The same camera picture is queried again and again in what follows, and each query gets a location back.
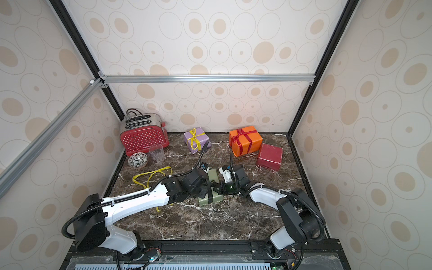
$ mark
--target red gift box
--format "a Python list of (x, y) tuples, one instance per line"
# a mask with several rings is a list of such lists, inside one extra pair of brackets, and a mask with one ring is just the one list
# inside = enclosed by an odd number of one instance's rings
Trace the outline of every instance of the red gift box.
[(282, 148), (263, 143), (258, 154), (257, 165), (278, 171), (281, 163)]

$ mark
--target marble table surface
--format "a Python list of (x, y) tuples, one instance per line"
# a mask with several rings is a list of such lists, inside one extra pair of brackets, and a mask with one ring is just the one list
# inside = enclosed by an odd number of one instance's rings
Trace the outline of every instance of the marble table surface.
[[(273, 171), (255, 165), (258, 152), (235, 157), (234, 164), (242, 164), (246, 174), (253, 181), (281, 189), (300, 187), (304, 190), (297, 165), (291, 149), (283, 134), (261, 134), (263, 142), (283, 148), (282, 165), (279, 171)], [(229, 164), (229, 135), (208, 134), (211, 147), (206, 151), (202, 162), (219, 169)], [(171, 166), (174, 174), (185, 172), (193, 166), (199, 153), (190, 154), (184, 143), (183, 135), (170, 133), (170, 145), (164, 148), (165, 159), (155, 162), (150, 156), (147, 165), (141, 169), (129, 167), (127, 159), (112, 189), (111, 196), (123, 195), (141, 190), (143, 187), (132, 182), (132, 177), (139, 173)], [(150, 181), (159, 179), (154, 176)], [(146, 182), (147, 176), (137, 179)], [(223, 201), (199, 206), (198, 199), (190, 198), (181, 203), (174, 203), (149, 209), (128, 216), (115, 225), (126, 230), (136, 230), (143, 240), (226, 240), (226, 239), (265, 239), (283, 226), (276, 209), (252, 202), (250, 199), (224, 197)]]

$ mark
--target yellow ribbon loose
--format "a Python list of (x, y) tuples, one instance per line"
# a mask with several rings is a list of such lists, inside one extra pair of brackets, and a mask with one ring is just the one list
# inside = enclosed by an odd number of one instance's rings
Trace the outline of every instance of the yellow ribbon loose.
[[(155, 171), (151, 171), (151, 172), (144, 172), (144, 173), (140, 173), (139, 175), (135, 175), (134, 177), (132, 177), (132, 181), (133, 181), (135, 184), (142, 185), (144, 188), (150, 188), (150, 186), (149, 186), (150, 178), (151, 178), (155, 173), (157, 173), (157, 172), (160, 172), (160, 173), (162, 173), (162, 174), (165, 176), (165, 173), (164, 173), (163, 171), (164, 171), (164, 170), (167, 170), (167, 169), (170, 169), (170, 170), (171, 170), (171, 174), (172, 174), (172, 168), (171, 168), (170, 166), (166, 166), (166, 167), (163, 167), (163, 168), (157, 169), (157, 170), (155, 170)], [(147, 174), (150, 174), (150, 173), (151, 173), (151, 175), (150, 175), (149, 179), (147, 179), (147, 185), (145, 185), (145, 184), (143, 184), (143, 183), (140, 183), (140, 182), (138, 182), (138, 181), (136, 180), (138, 177), (140, 177), (140, 176), (142, 176), (142, 175), (147, 175)]]

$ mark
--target small ceramic bowl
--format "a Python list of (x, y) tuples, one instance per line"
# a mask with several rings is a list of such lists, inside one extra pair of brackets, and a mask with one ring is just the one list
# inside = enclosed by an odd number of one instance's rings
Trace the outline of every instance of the small ceramic bowl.
[(127, 163), (132, 168), (141, 168), (147, 165), (147, 155), (143, 152), (138, 152), (129, 157)]

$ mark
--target red ribbon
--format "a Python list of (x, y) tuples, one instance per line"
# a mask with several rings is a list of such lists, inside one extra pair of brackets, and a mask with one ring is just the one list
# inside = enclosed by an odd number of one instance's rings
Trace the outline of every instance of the red ribbon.
[(241, 129), (241, 128), (236, 129), (236, 130), (237, 130), (237, 135), (231, 137), (231, 144), (233, 144), (233, 143), (237, 143), (237, 145), (240, 147), (240, 155), (241, 155), (241, 154), (243, 153), (243, 146), (241, 145), (241, 142), (240, 142), (240, 140), (239, 140), (239, 137), (240, 137), (241, 135), (244, 135), (245, 138), (249, 141), (248, 151), (246, 152), (246, 153), (249, 153), (249, 151), (251, 150), (251, 147), (252, 147), (252, 140), (251, 140), (251, 138), (249, 137), (248, 134), (251, 134), (251, 133), (257, 133), (258, 131), (256, 131), (256, 130), (252, 130), (252, 131), (245, 132), (245, 131), (244, 131), (243, 129)]

